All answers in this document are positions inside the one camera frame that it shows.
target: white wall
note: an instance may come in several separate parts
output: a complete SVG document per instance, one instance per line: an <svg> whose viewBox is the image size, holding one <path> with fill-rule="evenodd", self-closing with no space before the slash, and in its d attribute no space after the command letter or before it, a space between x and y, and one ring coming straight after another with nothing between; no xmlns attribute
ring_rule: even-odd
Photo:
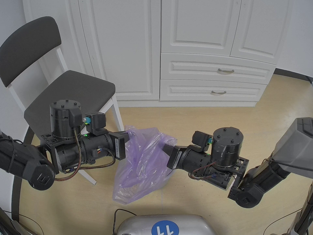
<svg viewBox="0 0 313 235"><path fill-rule="evenodd" d="M25 23L22 0L0 0L0 45ZM47 85L37 63L23 72L13 84L26 107ZM1 131L23 140L28 125L23 112L2 82L0 82L0 102ZM11 209L12 183L13 176L0 169L0 207L8 211Z"/></svg>
<svg viewBox="0 0 313 235"><path fill-rule="evenodd" d="M313 77L313 0L294 0L277 68Z"/></svg>

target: plastic bag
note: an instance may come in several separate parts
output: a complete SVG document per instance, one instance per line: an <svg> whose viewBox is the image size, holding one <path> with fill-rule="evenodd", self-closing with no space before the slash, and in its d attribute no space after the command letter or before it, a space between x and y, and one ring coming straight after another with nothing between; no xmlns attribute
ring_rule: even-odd
<svg viewBox="0 0 313 235"><path fill-rule="evenodd" d="M177 139L157 128L139 130L127 126L126 131L126 159L117 167L112 195L121 204L129 204L166 185L173 172L166 167L169 156L162 149L165 143L177 143Z"/></svg>

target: chair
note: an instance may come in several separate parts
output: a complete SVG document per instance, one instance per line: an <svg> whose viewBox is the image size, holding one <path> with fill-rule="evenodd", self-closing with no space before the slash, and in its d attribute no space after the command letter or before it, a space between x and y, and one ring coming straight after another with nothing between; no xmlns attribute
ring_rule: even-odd
<svg viewBox="0 0 313 235"><path fill-rule="evenodd" d="M17 29L0 47L0 78L24 112L24 118L37 136L51 132L49 104L60 99L77 100L84 115L112 108L119 131L124 131L115 96L115 85L83 73L68 70L62 55L61 37L52 17L41 17ZM26 109L11 82L31 64L55 50L63 74L54 80Z"/></svg>

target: blue circle logo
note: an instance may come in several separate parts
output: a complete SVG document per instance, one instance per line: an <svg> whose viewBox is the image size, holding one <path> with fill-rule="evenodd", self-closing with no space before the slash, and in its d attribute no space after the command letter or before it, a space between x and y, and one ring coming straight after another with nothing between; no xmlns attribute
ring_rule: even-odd
<svg viewBox="0 0 313 235"><path fill-rule="evenodd" d="M178 235L178 225L169 220L162 220L155 223L151 229L152 235Z"/></svg>

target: light wood floor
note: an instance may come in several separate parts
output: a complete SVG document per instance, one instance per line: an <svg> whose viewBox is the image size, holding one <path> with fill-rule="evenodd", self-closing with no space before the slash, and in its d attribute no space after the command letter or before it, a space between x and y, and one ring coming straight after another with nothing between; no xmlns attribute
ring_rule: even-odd
<svg viewBox="0 0 313 235"><path fill-rule="evenodd" d="M158 127L176 137L179 145L189 145L196 130L212 134L220 127L239 128L244 134L240 155L250 160L250 169L269 156L295 118L313 117L312 99L309 82L274 75L254 108L120 108L120 112L125 125ZM111 112L107 128L116 131ZM97 164L109 160L99 159ZM266 193L259 205L244 209L227 198L228 191L191 180L186 172L177 170L163 189L125 206L112 201L117 165L89 171L97 180L95 186L79 174L69 181L55 182L46 191L34 190L23 181L20 213L36 220L45 235L111 235L117 208L139 215L193 213L205 217L220 235L254 235L263 234L271 222L301 208L312 181L290 174ZM127 217L120 213L117 225ZM293 218L290 215L276 222L266 234L285 233ZM41 234L36 224L23 217L21 222Z"/></svg>

